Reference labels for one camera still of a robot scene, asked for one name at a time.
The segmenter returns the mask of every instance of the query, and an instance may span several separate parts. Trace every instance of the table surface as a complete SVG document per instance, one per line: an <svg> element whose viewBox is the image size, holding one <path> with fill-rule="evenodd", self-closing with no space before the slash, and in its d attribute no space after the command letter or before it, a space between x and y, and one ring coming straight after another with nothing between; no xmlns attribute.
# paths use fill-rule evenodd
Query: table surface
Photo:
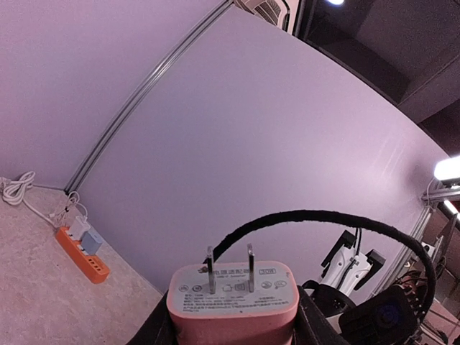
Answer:
<svg viewBox="0 0 460 345"><path fill-rule="evenodd" d="M33 188L26 200L50 214L67 197ZM90 209L88 220L96 216ZM105 242L98 256L111 273L105 282L91 283L57 243L53 228L23 204L0 201L0 239L2 345L125 344L161 298Z"/></svg>

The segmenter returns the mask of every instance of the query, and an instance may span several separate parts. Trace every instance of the metal prong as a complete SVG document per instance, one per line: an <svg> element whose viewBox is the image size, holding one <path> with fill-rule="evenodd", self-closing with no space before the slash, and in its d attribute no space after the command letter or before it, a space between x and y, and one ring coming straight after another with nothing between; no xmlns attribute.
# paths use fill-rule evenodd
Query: metal prong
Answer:
<svg viewBox="0 0 460 345"><path fill-rule="evenodd" d="M209 293L216 293L216 277L214 276L214 255L213 247L208 247L208 254L206 255L206 264L208 265L208 277L209 277Z"/></svg>
<svg viewBox="0 0 460 345"><path fill-rule="evenodd" d="M252 251L252 244L247 245L247 254L249 256L249 292L254 292L254 252Z"/></svg>

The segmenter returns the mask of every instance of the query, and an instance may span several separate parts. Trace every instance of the power strip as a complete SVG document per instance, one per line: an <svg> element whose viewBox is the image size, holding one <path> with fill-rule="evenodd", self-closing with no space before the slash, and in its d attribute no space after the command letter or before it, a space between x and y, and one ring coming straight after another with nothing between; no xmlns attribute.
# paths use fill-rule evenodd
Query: power strip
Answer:
<svg viewBox="0 0 460 345"><path fill-rule="evenodd" d="M275 261L179 269L167 295L167 308L179 345L288 345L299 293L289 267Z"/></svg>
<svg viewBox="0 0 460 345"><path fill-rule="evenodd" d="M81 249L81 241L76 241L68 235L68 227L63 226L56 232L56 239L78 268L94 284L100 284L107 279L110 269L97 255L87 255Z"/></svg>

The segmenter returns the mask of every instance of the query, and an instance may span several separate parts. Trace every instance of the purple wall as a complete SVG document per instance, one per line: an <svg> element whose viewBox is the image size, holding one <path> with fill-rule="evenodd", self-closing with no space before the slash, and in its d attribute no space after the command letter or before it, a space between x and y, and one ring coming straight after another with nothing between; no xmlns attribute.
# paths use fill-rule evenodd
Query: purple wall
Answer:
<svg viewBox="0 0 460 345"><path fill-rule="evenodd" d="M368 216L410 232L446 154L414 123L324 55L231 9L139 106L81 188L91 222L161 290L206 246L266 213L296 208ZM222 260L258 260L316 279L344 229L276 226ZM364 234L363 250L400 246ZM354 294L366 298L373 279Z"/></svg>
<svg viewBox="0 0 460 345"><path fill-rule="evenodd" d="M146 74L219 0L0 3L0 175L68 182Z"/></svg>

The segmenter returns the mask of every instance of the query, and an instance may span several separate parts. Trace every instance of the light fixture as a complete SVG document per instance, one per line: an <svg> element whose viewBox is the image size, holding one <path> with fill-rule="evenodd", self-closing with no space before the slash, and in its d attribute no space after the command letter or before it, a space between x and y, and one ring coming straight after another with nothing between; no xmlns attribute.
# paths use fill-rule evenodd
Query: light fixture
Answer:
<svg viewBox="0 0 460 345"><path fill-rule="evenodd" d="M440 181L460 180L460 156L448 158L436 164L434 177Z"/></svg>
<svg viewBox="0 0 460 345"><path fill-rule="evenodd" d="M333 4L333 5L336 5L336 6L339 6L339 5L342 5L344 3L344 0L327 0L327 2Z"/></svg>
<svg viewBox="0 0 460 345"><path fill-rule="evenodd" d="M452 212L452 214L456 214L457 217L459 217L459 212L457 211L456 207L454 205L452 205L452 203L449 200L444 201L444 205L445 205L445 207L447 207L447 209L450 212Z"/></svg>

